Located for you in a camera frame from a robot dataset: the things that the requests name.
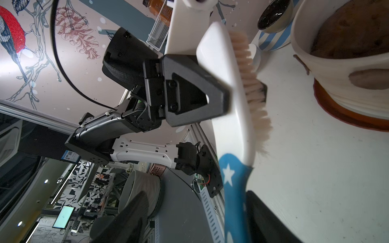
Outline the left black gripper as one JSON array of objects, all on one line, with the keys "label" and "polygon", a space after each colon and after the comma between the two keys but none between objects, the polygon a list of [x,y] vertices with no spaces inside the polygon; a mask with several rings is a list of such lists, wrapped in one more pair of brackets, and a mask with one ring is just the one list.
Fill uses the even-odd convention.
[{"label": "left black gripper", "polygon": [[179,127],[228,112],[228,89],[198,64],[196,56],[147,59],[143,71],[145,86],[130,98],[130,123],[138,131],[157,129],[165,119]]}]

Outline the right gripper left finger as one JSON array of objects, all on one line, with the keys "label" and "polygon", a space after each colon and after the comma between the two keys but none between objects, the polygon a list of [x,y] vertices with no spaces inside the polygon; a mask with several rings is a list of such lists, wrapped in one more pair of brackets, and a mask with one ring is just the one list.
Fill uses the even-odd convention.
[{"label": "right gripper left finger", "polygon": [[149,202],[144,191],[133,198],[93,243],[140,243],[144,237]]}]

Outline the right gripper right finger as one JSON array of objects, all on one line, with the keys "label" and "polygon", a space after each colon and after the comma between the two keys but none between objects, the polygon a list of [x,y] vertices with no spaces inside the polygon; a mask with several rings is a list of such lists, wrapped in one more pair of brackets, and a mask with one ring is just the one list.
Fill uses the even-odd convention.
[{"label": "right gripper right finger", "polygon": [[254,243],[300,243],[281,220],[253,192],[246,192],[247,217]]}]

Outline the white ceramic pot with soil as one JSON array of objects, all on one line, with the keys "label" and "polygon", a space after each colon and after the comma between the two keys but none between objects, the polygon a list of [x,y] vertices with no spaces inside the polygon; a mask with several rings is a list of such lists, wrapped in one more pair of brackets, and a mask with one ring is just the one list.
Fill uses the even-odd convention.
[{"label": "white ceramic pot with soil", "polygon": [[388,1],[303,1],[291,44],[296,59],[337,104],[388,119]]}]

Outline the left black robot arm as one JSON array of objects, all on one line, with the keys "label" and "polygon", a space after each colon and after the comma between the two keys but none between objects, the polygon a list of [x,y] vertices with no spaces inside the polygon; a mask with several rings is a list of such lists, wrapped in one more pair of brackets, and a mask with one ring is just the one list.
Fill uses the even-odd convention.
[{"label": "left black robot arm", "polygon": [[119,28],[104,54],[102,71],[129,88],[131,97],[99,116],[86,113],[66,141],[70,150],[98,165],[147,161],[188,175],[212,173],[212,161],[201,158],[192,143],[148,145],[124,139],[126,134],[155,130],[162,121],[179,127],[227,113],[227,88],[200,67],[195,56],[159,57]]}]

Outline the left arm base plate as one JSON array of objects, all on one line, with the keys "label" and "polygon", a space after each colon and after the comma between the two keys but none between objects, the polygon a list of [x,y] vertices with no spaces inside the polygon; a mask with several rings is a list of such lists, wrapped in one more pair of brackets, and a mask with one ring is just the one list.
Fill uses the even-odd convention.
[{"label": "left arm base plate", "polygon": [[223,189],[222,176],[213,153],[207,145],[203,145],[197,153],[196,173],[203,176],[205,182],[202,183],[207,188],[211,198],[214,198]]}]

